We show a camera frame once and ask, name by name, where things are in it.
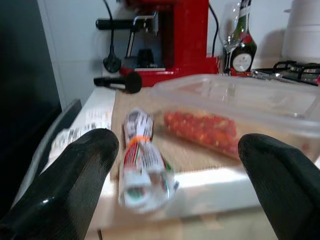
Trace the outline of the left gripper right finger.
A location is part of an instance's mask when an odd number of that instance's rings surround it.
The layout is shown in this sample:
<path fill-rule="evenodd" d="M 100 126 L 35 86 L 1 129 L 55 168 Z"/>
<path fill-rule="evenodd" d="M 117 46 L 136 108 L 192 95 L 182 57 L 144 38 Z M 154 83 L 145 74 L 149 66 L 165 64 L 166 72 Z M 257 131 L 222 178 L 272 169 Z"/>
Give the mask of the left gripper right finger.
<path fill-rule="evenodd" d="M 280 240 L 320 238 L 320 170 L 299 149 L 249 133 L 238 154 L 261 207 Z"/>

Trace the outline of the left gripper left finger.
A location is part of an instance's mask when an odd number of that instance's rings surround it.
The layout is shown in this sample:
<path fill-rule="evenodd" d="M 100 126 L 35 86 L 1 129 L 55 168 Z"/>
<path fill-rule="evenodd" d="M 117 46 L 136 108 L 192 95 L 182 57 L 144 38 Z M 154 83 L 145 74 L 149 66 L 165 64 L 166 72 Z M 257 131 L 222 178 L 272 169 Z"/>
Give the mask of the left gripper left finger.
<path fill-rule="evenodd" d="M 0 221 L 0 238 L 83 240 L 118 150 L 105 128 L 69 144 Z"/>

